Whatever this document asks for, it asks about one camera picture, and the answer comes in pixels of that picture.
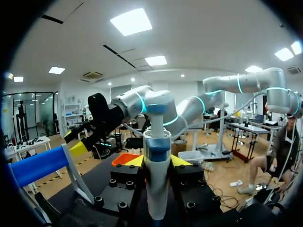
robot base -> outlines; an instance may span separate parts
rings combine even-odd
[[[203,144],[198,145],[197,150],[201,152],[203,155],[204,160],[222,160],[222,159],[229,159],[233,158],[232,153],[223,155],[222,152],[226,151],[225,146],[222,144],[222,150],[216,149],[216,144]]]

sneaker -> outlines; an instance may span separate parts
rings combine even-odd
[[[239,194],[249,194],[252,195],[254,193],[255,189],[251,189],[248,186],[246,188],[239,188],[238,193]]]

man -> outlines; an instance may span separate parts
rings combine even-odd
[[[295,128],[295,117],[288,114],[287,118],[287,125],[282,127],[277,133],[272,153],[268,156],[260,156],[252,159],[250,163],[250,183],[248,187],[239,189],[239,194],[254,193],[258,167],[260,167],[263,172],[268,172],[273,177],[279,177],[285,161],[287,160],[290,146],[293,143],[291,154],[282,175],[282,179],[285,183],[277,190],[277,192],[280,193],[287,183],[290,182],[293,174],[290,169],[294,169],[300,138],[299,133]]]
[[[218,113],[215,115],[215,118],[219,118],[219,117],[221,117],[221,110],[219,110]],[[220,129],[220,121],[211,123],[211,128],[213,128],[216,132],[218,132]]]

black knob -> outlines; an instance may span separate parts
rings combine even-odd
[[[204,185],[205,185],[205,180],[204,180],[203,178],[200,178],[200,179],[198,180],[198,185],[204,186]]]
[[[134,189],[134,183],[133,183],[132,181],[126,182],[126,188],[127,188],[128,190]]]
[[[182,182],[180,183],[180,185],[181,185],[181,188],[182,188],[182,189],[185,189],[185,188],[187,188],[187,186],[188,186],[188,182],[187,182],[187,181],[182,181]]]
[[[125,214],[128,211],[128,204],[125,201],[121,201],[118,203],[118,210],[122,214]]]
[[[219,203],[221,201],[221,197],[216,195],[213,197],[213,201]]]
[[[117,187],[117,180],[116,179],[110,179],[108,182],[108,185],[110,187]]]
[[[101,196],[94,197],[94,205],[97,210],[100,210],[104,206],[104,199]]]
[[[196,204],[192,201],[189,201],[187,204],[186,204],[186,210],[188,212],[192,212],[196,207]]]

ceiling light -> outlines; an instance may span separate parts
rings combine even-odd
[[[6,73],[4,74],[4,76],[5,76],[6,78],[8,78],[8,79],[13,79],[13,78],[14,78],[14,75],[11,74],[11,73],[9,73],[9,72],[6,72]]]
[[[143,8],[121,14],[111,19],[110,22],[124,36],[152,29],[152,25]]]
[[[64,68],[58,68],[58,67],[54,67],[52,66],[51,69],[48,71],[48,73],[52,73],[52,74],[61,74],[64,72]]]
[[[14,82],[23,82],[23,77],[14,77]]]
[[[154,66],[154,65],[166,65],[166,59],[164,56],[157,56],[157,57],[150,57],[150,58],[145,58],[145,60],[147,61],[147,63],[150,66]]]
[[[302,49],[301,49],[301,44],[299,41],[297,42],[294,42],[292,45],[292,50],[294,51],[295,55],[297,54],[300,54],[302,52]]]
[[[277,56],[282,61],[286,61],[294,57],[294,55],[287,48],[283,48],[282,50],[278,51],[275,53],[275,56]]]
[[[261,72],[261,71],[263,71],[263,69],[261,69],[258,66],[252,65],[252,66],[249,66],[247,69],[245,69],[245,71],[247,71],[247,72]]]

